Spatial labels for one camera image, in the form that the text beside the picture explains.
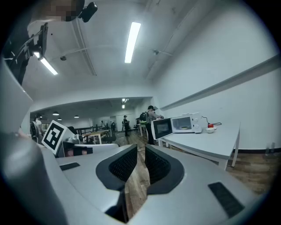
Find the black microwave door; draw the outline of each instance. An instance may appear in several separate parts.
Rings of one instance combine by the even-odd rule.
[[[162,119],[162,120],[154,120],[153,126],[154,126],[156,139],[167,136],[173,132],[170,118]]]

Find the black slot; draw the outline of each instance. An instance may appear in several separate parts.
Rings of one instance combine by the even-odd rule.
[[[235,216],[244,209],[244,206],[238,202],[233,194],[221,182],[209,184],[208,187],[211,189],[229,218]]]
[[[65,171],[79,166],[80,164],[78,163],[70,163],[70,164],[61,165],[60,168],[62,171]]]

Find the wooden floor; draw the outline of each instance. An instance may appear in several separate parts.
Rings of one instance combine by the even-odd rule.
[[[137,165],[125,186],[126,205],[129,218],[132,218],[146,200],[146,190],[149,187],[149,173],[145,166],[145,145],[148,140],[146,134],[141,137],[138,131],[130,131],[129,137],[124,132],[116,133],[114,143],[120,146],[137,144]],[[184,152],[172,146],[173,150]],[[281,154],[245,154],[239,153],[235,167],[231,167],[232,158],[228,160],[227,169],[232,176],[243,182],[257,194],[266,192],[275,177],[281,162]]]

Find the backpack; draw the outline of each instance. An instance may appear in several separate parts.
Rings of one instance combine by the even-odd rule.
[[[140,115],[140,123],[141,124],[148,124],[150,123],[150,117],[148,112],[142,112]]]
[[[35,126],[34,121],[30,122],[30,134],[31,134],[31,137],[34,137],[34,136],[37,137],[37,134],[38,134],[37,127]]]

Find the white microwave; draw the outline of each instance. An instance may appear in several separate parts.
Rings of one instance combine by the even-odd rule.
[[[172,133],[201,133],[200,113],[190,113],[168,119],[151,122],[151,131],[155,140]]]

